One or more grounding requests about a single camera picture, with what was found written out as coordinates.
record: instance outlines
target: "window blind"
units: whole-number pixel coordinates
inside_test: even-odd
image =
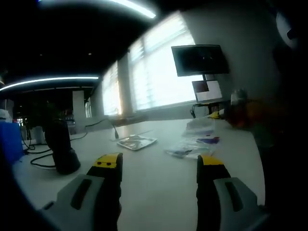
[[[117,62],[115,62],[104,75],[102,88],[104,115],[114,116],[122,114]]]
[[[134,111],[195,100],[192,81],[203,78],[178,77],[171,50],[172,46],[193,44],[181,14],[176,12],[130,47]]]

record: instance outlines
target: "ceiling light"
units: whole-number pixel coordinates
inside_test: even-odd
[[[149,18],[155,18],[156,17],[156,15],[153,12],[151,12],[151,11],[143,8],[142,6],[139,6],[139,5],[137,5],[137,4],[135,4],[131,1],[127,1],[127,0],[109,0],[109,1],[113,1],[115,3],[119,3],[121,5],[129,7],[133,10],[138,11],[139,13],[144,14],[145,16],[148,16]]]
[[[98,77],[57,77],[57,78],[42,78],[42,79],[35,79],[35,80],[29,80],[29,81],[24,81],[24,82],[20,82],[20,83],[14,83],[8,86],[5,86],[3,88],[0,89],[0,91],[8,89],[8,88],[12,88],[12,87],[16,87],[19,85],[23,85],[23,84],[29,84],[29,83],[36,83],[36,82],[44,82],[44,81],[54,81],[54,80],[71,80],[71,79],[98,79]]]

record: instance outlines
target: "white table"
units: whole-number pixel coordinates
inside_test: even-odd
[[[14,174],[30,202],[41,208],[48,201],[55,200],[57,192],[74,177],[86,174],[102,154],[122,152],[122,213],[118,230],[195,230],[197,162],[164,153],[165,148],[181,139],[189,121],[148,121],[117,128],[120,137],[152,130],[144,136],[158,138],[157,143],[137,152],[110,141],[114,139],[113,129],[90,132],[85,138],[72,141],[81,162],[81,168],[76,173],[61,176],[56,171],[41,170],[29,163],[39,155],[30,155],[24,156],[22,163],[14,165]],[[227,122],[219,120],[215,121],[215,135],[220,136],[220,145],[214,156],[222,160],[230,175],[242,180],[257,195],[258,204],[263,205],[264,175],[253,135],[234,130]],[[46,147],[38,147],[36,151],[44,149]],[[53,164],[52,157],[38,161]]]

